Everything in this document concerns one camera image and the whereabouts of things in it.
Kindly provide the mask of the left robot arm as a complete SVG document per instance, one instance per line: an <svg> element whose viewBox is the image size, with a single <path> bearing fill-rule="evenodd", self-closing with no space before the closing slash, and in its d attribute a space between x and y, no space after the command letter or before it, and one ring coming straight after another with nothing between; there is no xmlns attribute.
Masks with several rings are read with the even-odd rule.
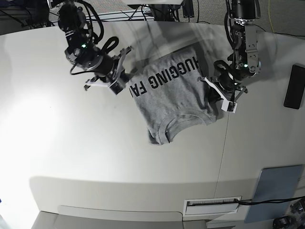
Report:
<svg viewBox="0 0 305 229"><path fill-rule="evenodd" d="M261 17L257 0L227 0L224 28L233 53L213 63L219 76L207 76L200 81L209 84L208 99L211 103L227 101L226 111L232 112L236 92L247 93L243 82L259 74L261 62L257 48L257 30L254 21Z"/></svg>

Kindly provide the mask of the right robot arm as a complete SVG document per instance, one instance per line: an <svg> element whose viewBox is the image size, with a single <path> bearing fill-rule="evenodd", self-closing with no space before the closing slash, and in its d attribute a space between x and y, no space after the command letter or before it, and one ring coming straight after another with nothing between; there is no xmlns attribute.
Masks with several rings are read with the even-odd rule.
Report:
<svg viewBox="0 0 305 229"><path fill-rule="evenodd" d="M70 74L93 73L94 77L84 85L85 90L100 86L118 94L130 80L123 62L132 47L122 49L118 55L111 57L109 53L119 44L119 38L112 36L102 48L98 48L97 44L104 36L102 21L91 4L84 0L78 3L80 6L76 6L74 0L48 1L49 8L59 9L58 26L65 33L68 43L66 58L73 68L82 69L80 72L71 69Z"/></svg>

